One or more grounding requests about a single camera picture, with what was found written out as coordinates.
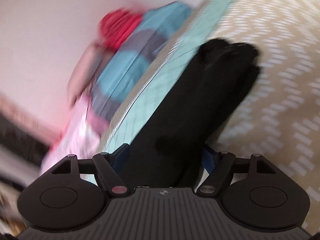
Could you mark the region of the black pants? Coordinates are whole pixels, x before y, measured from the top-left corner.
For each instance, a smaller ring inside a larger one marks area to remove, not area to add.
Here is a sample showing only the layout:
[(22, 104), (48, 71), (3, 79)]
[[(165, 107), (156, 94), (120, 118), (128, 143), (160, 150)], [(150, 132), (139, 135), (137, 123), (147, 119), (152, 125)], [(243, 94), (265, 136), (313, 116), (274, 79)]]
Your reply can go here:
[(130, 188), (193, 187), (204, 145), (244, 100), (259, 50), (212, 39), (202, 44), (130, 145), (120, 177)]

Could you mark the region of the zigzag patterned bedsheet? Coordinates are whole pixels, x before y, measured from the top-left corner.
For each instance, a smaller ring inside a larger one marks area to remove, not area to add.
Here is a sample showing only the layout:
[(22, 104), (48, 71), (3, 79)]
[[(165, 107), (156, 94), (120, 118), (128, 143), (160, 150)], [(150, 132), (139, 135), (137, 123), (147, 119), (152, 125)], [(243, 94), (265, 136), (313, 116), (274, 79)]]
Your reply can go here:
[(123, 93), (97, 151), (130, 191), (195, 188), (208, 150), (319, 159), (319, 0), (205, 0)]

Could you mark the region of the light pink folded cloth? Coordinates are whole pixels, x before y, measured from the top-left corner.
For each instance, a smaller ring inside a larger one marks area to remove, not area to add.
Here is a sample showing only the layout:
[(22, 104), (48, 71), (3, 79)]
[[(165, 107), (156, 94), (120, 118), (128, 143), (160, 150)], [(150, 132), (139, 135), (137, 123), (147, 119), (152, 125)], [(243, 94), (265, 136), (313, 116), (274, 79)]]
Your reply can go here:
[(70, 107), (74, 106), (85, 89), (92, 88), (113, 56), (114, 53), (99, 42), (94, 41), (88, 45), (67, 84), (67, 102)]

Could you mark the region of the red folded blanket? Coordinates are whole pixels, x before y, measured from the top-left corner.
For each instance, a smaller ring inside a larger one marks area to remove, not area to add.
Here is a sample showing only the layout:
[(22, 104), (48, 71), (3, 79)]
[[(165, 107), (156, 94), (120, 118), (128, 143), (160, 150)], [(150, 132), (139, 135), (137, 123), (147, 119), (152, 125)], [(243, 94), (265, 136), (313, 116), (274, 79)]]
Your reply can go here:
[(116, 52), (140, 25), (143, 14), (118, 9), (106, 14), (98, 24), (98, 34), (103, 46)]

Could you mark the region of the blue grey striped pillow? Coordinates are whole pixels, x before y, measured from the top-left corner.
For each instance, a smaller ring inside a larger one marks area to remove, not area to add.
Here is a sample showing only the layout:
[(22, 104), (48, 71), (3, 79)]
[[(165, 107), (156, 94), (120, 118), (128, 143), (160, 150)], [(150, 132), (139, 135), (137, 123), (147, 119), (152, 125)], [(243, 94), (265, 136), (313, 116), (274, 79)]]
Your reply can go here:
[(192, 7), (177, 1), (143, 15), (140, 25), (120, 46), (94, 84), (90, 118), (111, 121), (152, 61), (192, 12)]

